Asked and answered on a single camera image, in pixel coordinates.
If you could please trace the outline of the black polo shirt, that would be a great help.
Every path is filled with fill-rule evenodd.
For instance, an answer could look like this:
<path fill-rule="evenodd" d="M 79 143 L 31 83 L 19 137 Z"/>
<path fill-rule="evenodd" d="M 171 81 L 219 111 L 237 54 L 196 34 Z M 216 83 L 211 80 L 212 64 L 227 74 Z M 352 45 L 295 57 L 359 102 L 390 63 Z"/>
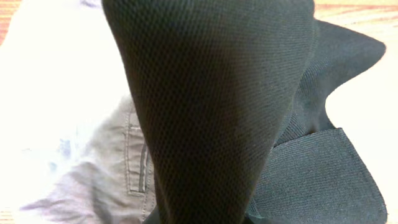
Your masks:
<path fill-rule="evenodd" d="M 311 0 L 105 0 L 154 165 L 147 223 L 385 223 L 325 103 L 386 51 Z"/>

